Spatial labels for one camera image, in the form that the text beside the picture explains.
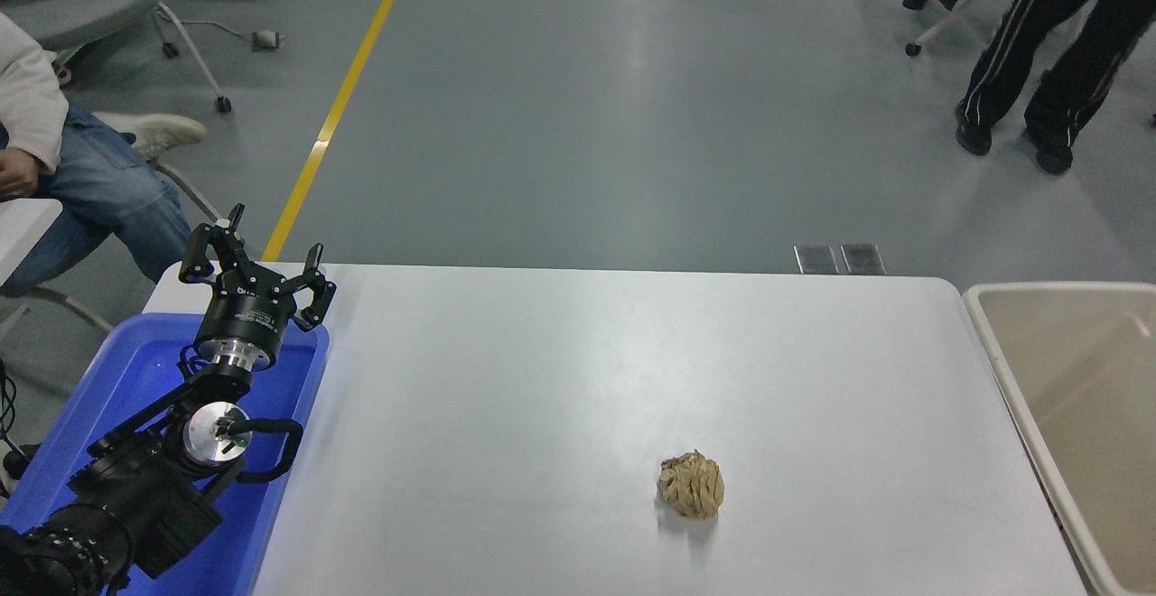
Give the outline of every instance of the robotic arm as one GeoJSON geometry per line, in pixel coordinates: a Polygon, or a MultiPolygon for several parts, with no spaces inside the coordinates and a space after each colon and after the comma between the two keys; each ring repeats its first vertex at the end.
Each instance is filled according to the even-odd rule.
{"type": "Polygon", "coordinates": [[[22,535],[0,527],[0,596],[98,596],[105,587],[112,595],[133,565],[156,579],[223,521],[213,502],[228,485],[289,471],[301,424],[250,419],[237,402],[253,373],[276,363],[289,320],[303,331],[320,325],[336,285],[318,268],[321,245],[295,278],[251,262],[237,234],[243,210],[237,204],[225,225],[197,226],[185,251],[180,282],[213,286],[178,362],[185,382],[90,445],[91,463],[68,482],[75,499],[47,522],[22,535]],[[298,308],[305,288],[312,300],[298,308]],[[244,471],[253,434],[287,437],[274,468],[244,471]]]}

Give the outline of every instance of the white table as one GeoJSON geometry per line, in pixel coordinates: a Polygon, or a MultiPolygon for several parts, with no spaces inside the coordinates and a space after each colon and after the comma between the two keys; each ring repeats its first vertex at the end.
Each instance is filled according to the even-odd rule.
{"type": "MultiPolygon", "coordinates": [[[[1084,594],[942,280],[328,276],[258,596],[1084,594]],[[694,448],[727,485],[710,523],[655,500],[694,448]]],[[[147,311],[207,296],[170,270],[147,311]]]]}
{"type": "Polygon", "coordinates": [[[60,201],[13,200],[0,202],[0,283],[20,267],[28,251],[57,217],[60,201]]]}

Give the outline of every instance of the white sneaker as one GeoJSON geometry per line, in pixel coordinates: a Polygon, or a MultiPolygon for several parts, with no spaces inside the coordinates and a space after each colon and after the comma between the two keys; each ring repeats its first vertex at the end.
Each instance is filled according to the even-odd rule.
{"type": "Polygon", "coordinates": [[[119,134],[135,135],[136,142],[132,143],[132,147],[144,159],[155,159],[173,147],[199,143],[209,132],[203,124],[183,114],[164,112],[148,114],[94,112],[94,114],[119,134]]]}

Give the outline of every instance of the wire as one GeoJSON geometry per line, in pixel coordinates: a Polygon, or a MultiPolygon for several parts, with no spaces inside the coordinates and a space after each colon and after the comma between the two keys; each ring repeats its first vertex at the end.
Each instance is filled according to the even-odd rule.
{"type": "MultiPolygon", "coordinates": [[[[24,456],[24,452],[13,442],[8,432],[12,431],[13,423],[16,422],[16,382],[12,381],[8,377],[8,370],[3,366],[3,360],[0,358],[0,439],[3,439],[8,447],[12,447],[13,452],[20,453],[24,456]]],[[[8,492],[8,486],[0,482],[0,497],[5,499],[12,499],[12,493],[8,492]]]]}
{"type": "Polygon", "coordinates": [[[209,363],[207,358],[201,357],[199,353],[190,357],[188,353],[192,350],[197,350],[197,345],[185,345],[185,348],[180,349],[180,358],[177,360],[177,368],[180,368],[180,374],[184,374],[185,379],[192,378],[209,363]]]}
{"type": "MultiPolygon", "coordinates": [[[[172,23],[171,16],[165,15],[164,13],[158,13],[157,15],[160,15],[161,20],[165,21],[165,23],[172,23]]],[[[216,23],[216,21],[213,20],[183,20],[180,22],[181,24],[212,24],[213,27],[223,29],[223,31],[228,31],[229,33],[232,33],[234,36],[242,38],[244,40],[249,40],[252,38],[252,36],[249,36],[249,33],[242,33],[239,31],[235,31],[235,29],[230,29],[225,24],[216,23]]]]}

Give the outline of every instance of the crumpled paper ball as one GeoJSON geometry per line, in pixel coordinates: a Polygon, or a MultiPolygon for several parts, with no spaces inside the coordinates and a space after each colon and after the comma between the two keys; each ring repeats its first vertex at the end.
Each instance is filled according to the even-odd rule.
{"type": "Polygon", "coordinates": [[[684,517],[709,520],[718,514],[726,492],[719,465],[698,450],[662,461],[658,477],[662,500],[684,517]]]}

